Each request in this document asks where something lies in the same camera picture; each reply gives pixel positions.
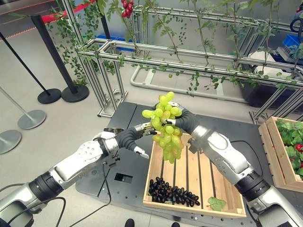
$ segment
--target wooden crate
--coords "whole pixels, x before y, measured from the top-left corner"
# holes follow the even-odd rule
[[[294,173],[284,143],[276,126],[277,117],[270,117],[259,127],[274,184],[278,188],[303,192],[303,181]]]
[[[246,217],[242,196],[237,189],[232,186],[211,164],[205,154],[199,152],[193,154],[187,143],[190,135],[183,134],[181,140],[185,145],[181,159],[174,164],[162,160],[162,149],[154,142],[151,152],[151,160],[148,169],[143,204],[149,207],[165,210],[175,210],[181,212],[203,214],[226,218]],[[184,187],[199,196],[200,206],[187,207],[186,204],[157,203],[152,202],[152,197],[148,195],[149,181],[155,180],[157,176],[162,176],[170,185]],[[214,211],[208,205],[208,198],[214,196],[226,201],[222,211]]]

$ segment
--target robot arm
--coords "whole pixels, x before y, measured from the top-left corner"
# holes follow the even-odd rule
[[[46,203],[42,201],[56,197],[72,186],[91,168],[99,165],[104,158],[115,158],[120,148],[126,148],[144,158],[145,151],[136,145],[135,140],[144,135],[156,134],[150,123],[144,123],[115,135],[105,131],[100,137],[83,143],[78,150],[50,168],[30,183],[16,189],[0,200],[0,225],[8,223],[12,217],[26,208],[31,208],[10,223],[12,227],[29,227],[33,224],[33,215],[39,213]]]
[[[263,177],[258,175],[243,154],[232,147],[228,138],[215,129],[199,125],[199,120],[187,109],[182,109],[179,119],[168,119],[192,135],[189,150],[193,153],[203,150],[216,165],[221,174],[233,184],[247,200],[247,205],[258,214],[261,226],[274,227],[288,223],[293,227],[303,226],[303,216],[293,205]]]

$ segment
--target gray floor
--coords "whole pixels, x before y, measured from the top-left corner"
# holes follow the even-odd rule
[[[12,37],[9,41],[47,88],[63,90],[66,87],[36,30]],[[38,103],[36,98],[41,89],[3,42],[0,42],[0,69],[0,85],[16,101],[28,111],[41,109],[47,113],[47,119],[42,125],[22,131],[17,126],[21,112],[0,94],[0,131],[15,129],[22,132],[23,136],[13,151],[0,155],[0,188],[11,183],[32,181],[58,161],[74,153],[79,145],[102,131],[109,122],[108,118],[97,117],[99,106],[93,93],[87,99],[74,104],[63,100],[50,105]],[[143,105],[155,104],[161,92],[131,86],[129,81],[133,70],[129,66],[121,70],[125,89],[129,92],[126,100]],[[191,98],[180,94],[176,94],[174,100],[197,114],[250,122],[248,110],[252,108],[246,104]],[[10,191],[8,189],[2,192],[0,197]],[[62,196],[67,200],[67,207],[61,226],[72,224],[102,205],[99,201],[78,193],[74,186],[64,191]],[[61,207],[59,201],[50,202],[41,214],[35,216],[34,226],[53,227]],[[172,223],[158,216],[108,206],[77,226],[122,227],[128,218],[133,218],[137,227],[167,227]]]

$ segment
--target red tape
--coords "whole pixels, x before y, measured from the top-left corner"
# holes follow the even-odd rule
[[[76,6],[76,8],[73,9],[74,12],[78,12],[84,8],[86,8],[90,3],[84,3],[84,4],[79,4],[78,6]],[[62,17],[65,17],[66,16],[66,11],[62,11],[63,15],[61,17],[58,17],[58,13],[53,13],[53,14],[48,14],[48,15],[44,15],[44,16],[41,16],[43,22],[46,24],[46,23],[49,23],[49,22],[52,22],[52,21],[56,21]]]

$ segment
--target silver stanchion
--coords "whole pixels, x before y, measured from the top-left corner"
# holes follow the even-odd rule
[[[18,121],[18,126],[21,129],[28,130],[28,129],[35,128],[35,127],[39,126],[40,124],[42,124],[44,122],[44,120],[46,119],[46,113],[44,111],[42,111],[42,110],[32,110],[30,112],[26,112],[1,87],[0,87],[0,92],[2,92],[6,96],[6,98],[9,99],[9,101],[11,101],[22,113],[24,113],[24,115],[22,117],[20,117],[20,119]]]
[[[0,133],[0,154],[14,149],[21,140],[21,133],[16,130],[8,130]]]

